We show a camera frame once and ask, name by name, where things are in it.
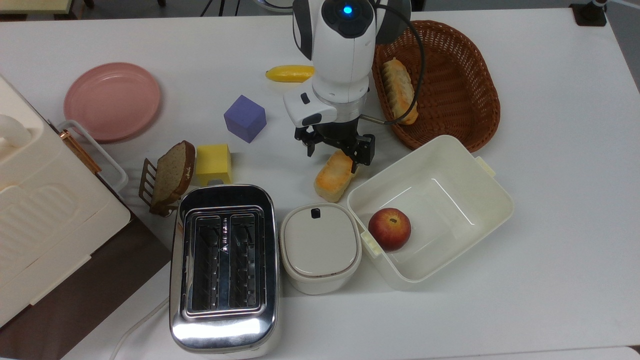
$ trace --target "stainless steel toaster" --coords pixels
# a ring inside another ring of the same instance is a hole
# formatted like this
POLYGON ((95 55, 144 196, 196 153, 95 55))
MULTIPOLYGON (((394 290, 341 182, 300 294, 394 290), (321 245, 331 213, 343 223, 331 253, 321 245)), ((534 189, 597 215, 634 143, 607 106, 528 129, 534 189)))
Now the stainless steel toaster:
POLYGON ((173 239, 170 329, 211 359, 269 352, 280 337, 273 204, 252 185, 199 188, 180 203, 173 239))

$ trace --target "banana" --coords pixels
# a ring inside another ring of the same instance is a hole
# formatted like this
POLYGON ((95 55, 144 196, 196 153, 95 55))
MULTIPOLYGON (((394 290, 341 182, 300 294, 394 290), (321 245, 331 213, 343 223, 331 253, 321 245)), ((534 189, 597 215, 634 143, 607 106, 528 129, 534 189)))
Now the banana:
POLYGON ((314 75, 314 67, 309 65, 281 65, 267 71, 268 79, 279 83, 303 83, 314 75))

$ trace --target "slice of bread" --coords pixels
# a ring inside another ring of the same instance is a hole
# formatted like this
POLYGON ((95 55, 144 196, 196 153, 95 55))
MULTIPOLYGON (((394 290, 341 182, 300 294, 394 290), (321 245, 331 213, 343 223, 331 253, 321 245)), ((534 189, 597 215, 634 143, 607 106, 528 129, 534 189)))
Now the slice of bread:
MULTIPOLYGON (((413 101, 413 85, 411 77, 404 65, 397 59, 392 59, 382 65, 382 82, 385 85, 387 100, 394 118, 399 118, 406 112, 413 101)), ((400 124, 410 125, 418 119, 418 104, 413 106, 411 112, 400 124)))
POLYGON ((328 202, 338 202, 354 176, 351 173, 352 164, 353 160, 342 150, 334 152, 316 176, 316 193, 328 202))
POLYGON ((196 149, 187 141, 174 145, 158 159, 150 213, 163 216, 170 213, 169 205, 178 201, 189 188, 195 160, 196 149))

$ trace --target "apple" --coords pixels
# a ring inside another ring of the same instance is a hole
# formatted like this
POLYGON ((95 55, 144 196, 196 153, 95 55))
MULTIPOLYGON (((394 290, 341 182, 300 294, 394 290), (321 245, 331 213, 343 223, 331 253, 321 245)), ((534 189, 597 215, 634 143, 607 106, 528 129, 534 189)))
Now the apple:
POLYGON ((409 240, 411 222, 402 211, 384 208, 369 220, 369 232, 384 251, 395 251, 409 240))

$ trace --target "bread roll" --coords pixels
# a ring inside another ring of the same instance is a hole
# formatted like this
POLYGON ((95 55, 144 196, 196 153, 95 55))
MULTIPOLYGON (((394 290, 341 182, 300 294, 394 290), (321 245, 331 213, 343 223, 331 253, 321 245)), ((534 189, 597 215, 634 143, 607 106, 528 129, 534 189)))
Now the bread roll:
POLYGON ((328 202, 338 202, 354 176, 352 164, 353 160, 342 150, 334 152, 316 176, 316 193, 328 202))
MULTIPOLYGON (((406 112, 413 101, 413 85, 411 77, 404 65, 397 59, 389 60, 382 65, 382 82, 385 85, 387 100, 394 118, 399 118, 406 112)), ((418 104, 400 121, 402 125, 410 125, 418 118, 418 104)))
POLYGON ((169 214, 168 206, 178 201, 189 188, 195 159, 196 149, 187 141, 174 145, 158 159, 150 213, 169 214))

